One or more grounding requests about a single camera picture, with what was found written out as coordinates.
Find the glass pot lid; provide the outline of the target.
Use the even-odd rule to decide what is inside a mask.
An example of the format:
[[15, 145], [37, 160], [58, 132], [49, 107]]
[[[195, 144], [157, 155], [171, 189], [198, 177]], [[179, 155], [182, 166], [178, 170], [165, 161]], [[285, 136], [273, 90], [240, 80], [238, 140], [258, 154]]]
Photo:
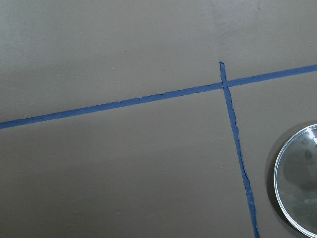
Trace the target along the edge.
[[291, 136], [274, 165], [273, 184], [278, 205], [302, 234], [317, 236], [317, 125]]

